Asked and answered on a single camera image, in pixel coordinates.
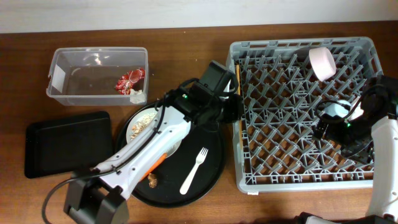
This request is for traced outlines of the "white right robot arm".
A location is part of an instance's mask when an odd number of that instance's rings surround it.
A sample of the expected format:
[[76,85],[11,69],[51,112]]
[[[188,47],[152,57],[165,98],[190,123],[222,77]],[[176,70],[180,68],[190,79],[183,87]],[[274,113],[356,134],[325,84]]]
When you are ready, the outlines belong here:
[[339,144],[347,159],[374,163],[371,202],[365,217],[354,223],[397,223],[397,79],[368,79],[355,105],[325,104],[314,139]]

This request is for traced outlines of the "white plastic fork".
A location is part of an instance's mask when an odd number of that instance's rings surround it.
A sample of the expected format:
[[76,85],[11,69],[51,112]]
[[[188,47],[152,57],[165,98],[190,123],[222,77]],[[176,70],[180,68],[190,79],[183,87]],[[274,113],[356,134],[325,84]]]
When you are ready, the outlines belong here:
[[184,180],[184,182],[180,188],[181,195],[185,195],[188,192],[188,190],[191,186],[191,183],[193,181],[193,178],[194,178],[199,166],[205,161],[207,154],[208,154],[208,149],[205,147],[203,147],[201,149],[201,151],[198,153],[193,168],[191,169],[190,173],[188,174],[187,178]]

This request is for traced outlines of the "light blue plastic cup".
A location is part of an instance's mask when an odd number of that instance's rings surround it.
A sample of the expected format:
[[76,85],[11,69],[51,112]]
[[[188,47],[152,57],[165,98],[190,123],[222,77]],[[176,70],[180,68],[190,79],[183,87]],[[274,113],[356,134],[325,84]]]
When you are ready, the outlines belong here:
[[330,103],[323,112],[331,117],[345,117],[351,110],[351,103],[346,100],[338,100],[337,103]]

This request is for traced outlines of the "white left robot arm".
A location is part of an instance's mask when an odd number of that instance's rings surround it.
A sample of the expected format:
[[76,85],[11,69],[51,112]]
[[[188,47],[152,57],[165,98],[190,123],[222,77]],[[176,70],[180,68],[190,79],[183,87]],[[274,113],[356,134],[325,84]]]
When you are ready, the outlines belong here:
[[191,78],[168,91],[155,104],[155,118],[131,142],[92,169],[74,172],[45,197],[66,185],[64,212],[76,223],[127,223],[127,200],[136,185],[157,167],[167,151],[191,129],[210,123],[233,123],[243,113],[236,73],[211,61],[201,78]]

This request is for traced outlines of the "white tissue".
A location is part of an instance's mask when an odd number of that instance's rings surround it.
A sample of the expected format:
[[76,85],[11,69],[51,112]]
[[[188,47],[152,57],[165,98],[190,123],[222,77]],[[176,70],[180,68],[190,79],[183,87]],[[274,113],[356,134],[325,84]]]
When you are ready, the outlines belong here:
[[145,104],[147,102],[147,95],[142,90],[130,90],[129,99],[132,104]]

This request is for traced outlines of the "cream plastic cup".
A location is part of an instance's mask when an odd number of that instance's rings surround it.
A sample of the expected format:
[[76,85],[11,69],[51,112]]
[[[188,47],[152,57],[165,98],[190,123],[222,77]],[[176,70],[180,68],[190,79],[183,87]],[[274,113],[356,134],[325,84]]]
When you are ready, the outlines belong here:
[[361,115],[364,114],[364,110],[361,108],[361,104],[359,104],[354,110],[352,115],[348,118],[350,121],[354,120],[358,117],[360,117]]

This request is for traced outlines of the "pink plastic bowl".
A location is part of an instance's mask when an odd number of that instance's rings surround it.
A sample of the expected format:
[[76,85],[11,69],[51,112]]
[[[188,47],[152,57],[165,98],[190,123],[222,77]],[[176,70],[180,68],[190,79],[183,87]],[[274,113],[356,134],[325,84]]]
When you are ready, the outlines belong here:
[[312,69],[321,82],[331,78],[336,73],[335,60],[328,48],[310,49],[308,56]]

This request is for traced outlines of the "wooden chopstick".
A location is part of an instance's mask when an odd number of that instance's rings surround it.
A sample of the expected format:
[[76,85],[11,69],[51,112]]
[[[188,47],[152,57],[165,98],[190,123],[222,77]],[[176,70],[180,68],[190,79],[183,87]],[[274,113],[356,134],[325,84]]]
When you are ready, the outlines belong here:
[[[237,81],[238,81],[237,93],[239,95],[241,95],[241,79],[240,79],[240,66],[239,66],[239,64],[237,64],[235,66],[235,72],[236,72],[236,77],[237,77]],[[239,150],[242,151],[243,150],[243,134],[242,134],[242,120],[241,119],[239,120],[238,128],[239,128]]]

